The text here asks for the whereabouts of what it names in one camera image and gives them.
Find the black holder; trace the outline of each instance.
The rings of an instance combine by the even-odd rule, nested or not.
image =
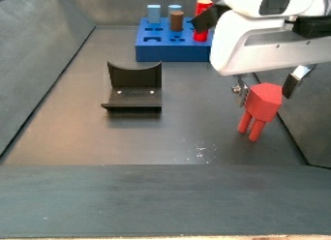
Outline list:
[[[143,69],[125,69],[107,62],[111,81],[107,110],[161,110],[161,62]]]

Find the dark gray surface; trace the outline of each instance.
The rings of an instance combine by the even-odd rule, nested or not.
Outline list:
[[[163,63],[161,114],[108,114],[105,62],[135,62],[133,27],[99,28],[33,114],[3,165],[301,165],[279,120],[257,143],[237,130],[243,108],[208,63]]]
[[[168,5],[180,4],[185,16],[193,16],[196,0],[71,0],[97,25],[137,26],[147,16],[147,5],[161,6],[161,16],[168,15]]]
[[[284,101],[279,114],[311,165],[331,167],[331,63],[316,66]],[[261,81],[283,84],[293,69],[259,73]]]
[[[307,166],[0,168],[0,237],[331,234],[331,172]]]
[[[0,153],[95,24],[67,0],[0,1]]]

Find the red block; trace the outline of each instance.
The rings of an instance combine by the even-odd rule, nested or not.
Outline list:
[[[245,133],[251,119],[255,118],[249,140],[257,141],[267,122],[271,122],[281,106],[281,87],[271,83],[253,85],[245,100],[245,112],[237,130]]]

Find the blue cylinder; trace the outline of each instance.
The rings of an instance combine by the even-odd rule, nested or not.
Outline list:
[[[172,4],[168,6],[168,18],[171,18],[171,12],[180,12],[181,11],[181,5]]]
[[[147,5],[148,23],[160,23],[160,5]]]

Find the cylinder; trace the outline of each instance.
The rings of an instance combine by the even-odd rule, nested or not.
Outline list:
[[[199,15],[211,6],[212,6],[212,1],[211,0],[197,0],[196,1],[196,6],[195,6],[195,15]],[[207,39],[208,39],[208,30],[201,32],[201,33],[196,33],[196,31],[193,30],[192,38],[197,42],[205,42]]]
[[[160,23],[160,5],[147,5],[148,23]]]
[[[184,12],[173,11],[171,12],[171,30],[172,31],[183,31],[183,20],[184,20]]]
[[[168,18],[171,19],[171,12],[180,12],[181,9],[181,5],[177,4],[172,4],[168,6]]]
[[[237,130],[239,130],[239,132],[241,134],[244,134],[245,131],[247,131],[247,128],[249,126],[251,119],[252,119],[252,115],[251,115],[251,113],[248,111],[245,111],[244,114],[243,114],[240,123],[239,123],[239,127],[237,127]]]
[[[265,123],[267,123],[265,121],[255,120],[255,123],[253,123],[253,126],[252,126],[252,131],[251,131],[251,134],[248,136],[251,141],[256,142],[259,140],[260,135],[263,133]]]

